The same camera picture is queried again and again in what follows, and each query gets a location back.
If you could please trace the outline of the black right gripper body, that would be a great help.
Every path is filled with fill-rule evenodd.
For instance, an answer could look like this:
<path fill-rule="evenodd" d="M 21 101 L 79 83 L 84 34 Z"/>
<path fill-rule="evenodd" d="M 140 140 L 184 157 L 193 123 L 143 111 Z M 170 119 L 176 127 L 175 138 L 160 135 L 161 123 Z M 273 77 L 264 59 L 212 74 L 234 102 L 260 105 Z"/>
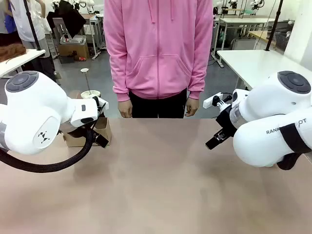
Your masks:
<path fill-rule="evenodd" d="M 219 108 L 220 113 L 216 118 L 216 121 L 221 126 L 221 130 L 216 133 L 216 136 L 233 137 L 235 134 L 235 127 L 230 120 L 232 106 L 226 103 L 218 103 L 217 107 Z"/>

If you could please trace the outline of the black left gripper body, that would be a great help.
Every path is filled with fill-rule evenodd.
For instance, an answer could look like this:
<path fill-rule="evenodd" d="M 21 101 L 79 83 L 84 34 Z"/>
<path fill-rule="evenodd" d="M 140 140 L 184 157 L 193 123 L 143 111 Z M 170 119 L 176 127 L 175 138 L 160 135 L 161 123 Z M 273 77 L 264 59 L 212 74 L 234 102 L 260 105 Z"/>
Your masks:
<path fill-rule="evenodd" d="M 95 124 L 95 121 L 89 122 L 77 128 L 71 126 L 69 129 L 62 130 L 62 133 L 68 134 L 74 138 L 79 138 L 79 137 L 96 138 L 97 134 L 93 130 L 94 124 Z"/>

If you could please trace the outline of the person's left hand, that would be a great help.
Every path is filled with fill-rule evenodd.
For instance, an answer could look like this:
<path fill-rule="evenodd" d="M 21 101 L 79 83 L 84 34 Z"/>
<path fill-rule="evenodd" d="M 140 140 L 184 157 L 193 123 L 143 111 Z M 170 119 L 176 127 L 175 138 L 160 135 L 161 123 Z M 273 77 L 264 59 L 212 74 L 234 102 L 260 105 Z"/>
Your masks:
<path fill-rule="evenodd" d="M 199 109 L 199 100 L 189 97 L 186 102 L 185 116 L 186 117 L 194 116 L 198 109 Z"/>

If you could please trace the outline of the person's right hand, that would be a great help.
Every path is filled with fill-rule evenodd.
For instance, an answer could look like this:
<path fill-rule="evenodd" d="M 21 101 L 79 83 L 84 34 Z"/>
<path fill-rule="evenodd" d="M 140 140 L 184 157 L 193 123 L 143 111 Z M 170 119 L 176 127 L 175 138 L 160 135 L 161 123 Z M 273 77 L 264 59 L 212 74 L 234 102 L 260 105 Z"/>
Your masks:
<path fill-rule="evenodd" d="M 118 110 L 123 118 L 132 117 L 132 103 L 130 100 L 118 102 Z"/>

